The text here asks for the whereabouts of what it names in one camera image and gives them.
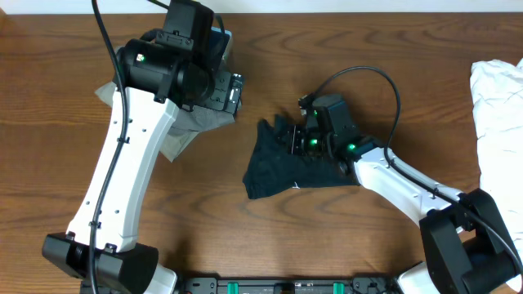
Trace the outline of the dark teal t-shirt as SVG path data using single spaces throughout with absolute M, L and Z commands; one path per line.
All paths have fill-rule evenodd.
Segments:
M 289 153 L 284 140 L 294 128 L 280 115 L 275 115 L 273 125 L 265 119 L 257 123 L 257 142 L 243 177 L 248 198 L 266 198 L 291 188 L 357 184 L 353 175 L 343 175 L 331 159 Z

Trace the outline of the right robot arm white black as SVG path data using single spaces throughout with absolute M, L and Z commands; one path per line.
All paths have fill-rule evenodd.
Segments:
M 335 161 L 344 176 L 385 198 L 420 229 L 425 259 L 399 274 L 401 293 L 490 293 L 521 274 L 494 199 L 433 180 L 363 135 L 339 94 L 298 101 L 304 124 L 290 131 L 296 155 Z

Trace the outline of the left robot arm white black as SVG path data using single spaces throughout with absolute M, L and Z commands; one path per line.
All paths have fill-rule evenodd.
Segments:
M 177 275 L 138 241 L 141 207 L 161 145 L 198 114 L 233 118 L 243 77 L 226 65 L 232 35 L 196 1 L 172 1 L 163 26 L 110 48 L 110 124 L 85 198 L 42 255 L 83 293 L 172 293 Z

